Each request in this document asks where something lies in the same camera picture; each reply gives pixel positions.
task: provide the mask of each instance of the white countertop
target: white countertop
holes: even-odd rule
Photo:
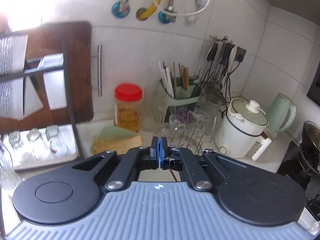
[[[89,122],[77,125],[79,136],[81,139],[83,152],[85,157],[91,156],[90,146],[93,140],[93,137],[97,135],[100,130],[105,126],[110,126],[113,124],[113,120],[100,121],[100,122]],[[141,131],[141,135],[143,136],[143,145],[150,146],[153,134],[151,132]],[[251,159],[252,155],[255,152],[255,149],[250,150],[247,155],[241,159],[238,159],[241,162],[247,163],[249,165],[271,171],[277,172],[280,167],[284,155],[287,151],[289,143],[294,140],[288,133],[284,132],[279,134],[279,136],[271,143],[271,145],[267,148],[267,150],[263,153],[263,155],[257,160],[253,161]],[[204,148],[213,148],[217,150],[216,145],[213,142],[206,143],[203,145]],[[37,174],[41,174],[52,170],[53,168],[57,168],[63,166],[55,166],[55,167],[45,167],[36,170],[29,170],[24,172],[19,172],[18,174],[23,178],[27,179],[31,176],[35,176]],[[163,171],[157,169],[156,171],[142,171],[139,177],[139,181],[174,181],[170,172]],[[3,218],[4,218],[4,228],[6,233],[10,232],[19,222],[19,218],[17,213],[14,210],[12,205],[12,198],[7,195],[6,192],[2,190],[2,209],[3,209]],[[310,213],[305,209],[303,212],[304,217],[299,220],[300,224],[308,228],[312,223],[315,222],[313,217],[310,217]]]

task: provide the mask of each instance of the red lid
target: red lid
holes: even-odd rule
[[[115,88],[115,98],[124,102],[135,102],[142,98],[142,90],[134,84],[121,84]]]

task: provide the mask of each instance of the black metal shelf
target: black metal shelf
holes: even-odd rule
[[[60,43],[61,43],[61,46],[62,46],[62,53],[63,53],[63,64],[62,65],[53,66],[53,67],[45,68],[45,69],[33,68],[33,69],[24,70],[24,72],[21,72],[21,73],[13,73],[13,74],[9,74],[9,75],[2,75],[2,76],[0,76],[0,83],[7,82],[7,81],[10,81],[10,80],[15,80],[15,79],[18,79],[18,78],[25,78],[25,77],[28,77],[28,76],[36,76],[38,74],[43,75],[44,73],[63,70],[65,92],[66,92],[66,101],[67,101],[67,108],[68,108],[68,113],[69,113],[70,124],[72,126],[73,134],[74,134],[74,137],[75,137],[76,147],[78,148],[80,157],[83,159],[84,158],[84,154],[83,154],[83,151],[82,151],[82,146],[81,146],[79,133],[78,133],[78,130],[76,128],[76,121],[75,121],[75,116],[74,116],[74,112],[73,112],[72,99],[71,99],[71,93],[70,93],[70,83],[69,83],[69,74],[68,74],[68,54],[67,54],[65,42],[63,40],[63,32],[60,31],[60,30],[55,30],[55,32],[59,36]],[[0,35],[0,39],[8,37],[8,36],[19,36],[19,35],[26,35],[26,34],[27,33],[25,31],[6,33],[4,35]],[[40,61],[40,60],[41,60],[41,58],[35,58],[35,59],[32,59],[32,60],[27,60],[26,62],[27,63],[31,63],[31,62],[36,62],[36,61]]]

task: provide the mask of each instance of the blue valve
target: blue valve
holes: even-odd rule
[[[124,2],[123,10],[120,12],[120,3],[120,1],[116,2],[112,7],[111,12],[117,18],[124,18],[129,14],[130,6],[128,2]]]
[[[168,24],[171,22],[171,17],[168,17],[166,14],[164,14],[163,12],[159,12],[158,14],[158,19],[161,23],[163,24]]]

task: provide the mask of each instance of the gray ribbed base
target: gray ribbed base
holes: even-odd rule
[[[245,224],[227,214],[210,193],[186,182],[132,182],[108,193],[100,206],[79,221],[38,226],[23,221],[6,240],[308,240],[297,223],[273,228]]]

